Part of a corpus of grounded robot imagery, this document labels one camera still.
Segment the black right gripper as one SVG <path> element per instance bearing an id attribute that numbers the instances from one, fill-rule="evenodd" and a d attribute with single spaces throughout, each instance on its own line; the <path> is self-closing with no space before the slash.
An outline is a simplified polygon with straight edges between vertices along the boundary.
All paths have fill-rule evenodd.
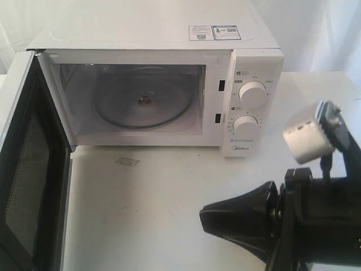
<path id="1" fill-rule="evenodd" d="M 307 264 L 360 266 L 360 175 L 313 178 L 289 169 L 274 182 L 204 206 L 204 232 L 256 255 L 267 270 L 306 270 Z"/>

